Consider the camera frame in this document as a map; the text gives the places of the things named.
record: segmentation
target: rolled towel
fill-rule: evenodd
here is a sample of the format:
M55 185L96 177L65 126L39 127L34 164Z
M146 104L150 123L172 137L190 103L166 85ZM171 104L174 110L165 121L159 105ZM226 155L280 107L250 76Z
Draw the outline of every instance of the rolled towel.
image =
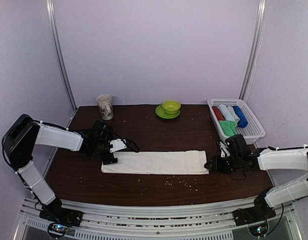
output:
M233 121L218 121L218 122L226 136L231 137L237 134L235 122Z
M227 106L227 109L229 110L230 114L232 114L233 118L235 119L235 123L236 123L236 127L237 127L237 124L239 122L239 117L236 115L232 106Z
M239 106L233 106L233 109L234 109L236 115L239 117L238 126L242 129L247 127L248 121L247 121L244 113L242 112L242 110L239 108Z
M229 110L227 109L227 107L224 104L219 105L218 108L220 109L220 111L224 115L226 121L235 122L234 117L232 116L232 114L229 112Z
M213 111L214 111L214 113L215 113L215 115L216 115L217 120L219 120L219 121L225 121L225 118L224 118L222 112L219 110L218 107L213 106L212 109L213 109Z

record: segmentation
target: mug handle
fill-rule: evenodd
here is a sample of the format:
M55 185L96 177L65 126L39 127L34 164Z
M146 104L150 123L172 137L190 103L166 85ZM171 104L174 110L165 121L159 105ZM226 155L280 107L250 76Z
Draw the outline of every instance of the mug handle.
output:
M110 110L110 106L108 104L105 105L105 108L106 108L108 114L112 113L112 111Z

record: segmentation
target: white mug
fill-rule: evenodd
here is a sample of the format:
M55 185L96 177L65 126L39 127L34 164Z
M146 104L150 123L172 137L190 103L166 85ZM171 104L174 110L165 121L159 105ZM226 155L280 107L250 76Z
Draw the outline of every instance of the white mug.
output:
M108 94L100 95L96 98L99 111L102 115L103 120L110 120L113 118L113 104L112 96Z

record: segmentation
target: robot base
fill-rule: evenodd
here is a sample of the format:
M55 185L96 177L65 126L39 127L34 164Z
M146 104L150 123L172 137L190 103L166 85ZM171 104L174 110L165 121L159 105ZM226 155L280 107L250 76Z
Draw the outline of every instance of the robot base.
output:
M60 224L68 225L72 227L79 227L83 219L83 213L81 211L66 209L63 207L61 208L60 216L62 216L62 218L59 219ZM39 217L41 217L42 219L52 221L52 222L56 222L55 217L51 215L50 212L48 212L45 209L42 209L42 211L39 214Z
M260 210L257 207L249 207L244 209L237 209L233 212L236 226L245 224L252 224L258 221L265 221L266 219L273 218L276 213L271 208Z

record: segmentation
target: white bracket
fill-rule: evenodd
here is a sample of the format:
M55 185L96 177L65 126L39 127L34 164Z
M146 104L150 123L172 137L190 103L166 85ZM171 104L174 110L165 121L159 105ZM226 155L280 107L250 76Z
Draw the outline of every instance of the white bracket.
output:
M109 152L113 153L113 152L117 152L119 150L122 149L126 149L127 146L125 145L125 143L121 140L121 139L115 139L115 140L111 140L110 144L113 146Z

